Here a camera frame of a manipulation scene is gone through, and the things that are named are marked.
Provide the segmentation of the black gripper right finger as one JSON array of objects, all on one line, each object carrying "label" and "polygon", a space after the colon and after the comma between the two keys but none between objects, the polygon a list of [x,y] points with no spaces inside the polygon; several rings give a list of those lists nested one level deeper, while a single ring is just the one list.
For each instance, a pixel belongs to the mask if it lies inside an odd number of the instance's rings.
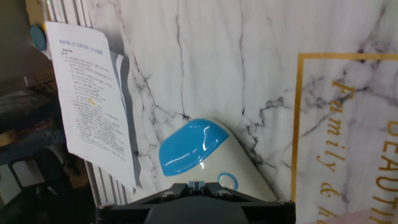
[{"label": "black gripper right finger", "polygon": [[196,193],[205,197],[203,216],[215,223],[295,223],[291,200],[265,201],[222,187],[217,182],[196,182]]}]

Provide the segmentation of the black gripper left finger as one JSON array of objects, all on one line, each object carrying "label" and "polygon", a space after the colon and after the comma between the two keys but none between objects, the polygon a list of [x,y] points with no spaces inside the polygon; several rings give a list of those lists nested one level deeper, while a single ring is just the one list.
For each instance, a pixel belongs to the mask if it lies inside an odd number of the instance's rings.
[{"label": "black gripper left finger", "polygon": [[101,205],[96,209],[96,223],[155,223],[181,215],[181,199],[195,194],[196,182],[173,184],[171,188],[125,205]]}]

